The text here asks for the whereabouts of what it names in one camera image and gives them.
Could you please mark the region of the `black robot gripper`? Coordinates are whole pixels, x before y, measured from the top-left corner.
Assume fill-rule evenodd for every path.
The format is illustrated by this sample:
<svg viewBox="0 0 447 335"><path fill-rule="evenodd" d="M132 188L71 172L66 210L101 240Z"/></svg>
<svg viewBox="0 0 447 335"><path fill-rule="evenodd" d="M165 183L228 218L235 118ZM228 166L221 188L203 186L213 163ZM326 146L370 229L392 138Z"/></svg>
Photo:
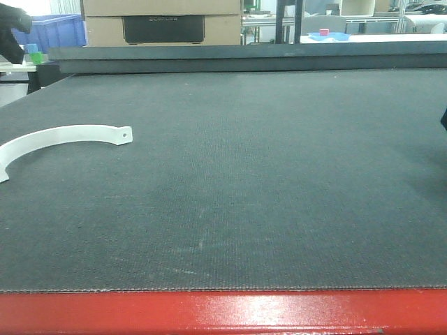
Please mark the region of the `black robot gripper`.
<svg viewBox="0 0 447 335"><path fill-rule="evenodd" d="M1 4L1 56L12 64L21 64L24 50L13 34L13 29L29 34L32 17L17 7Z"/></svg>

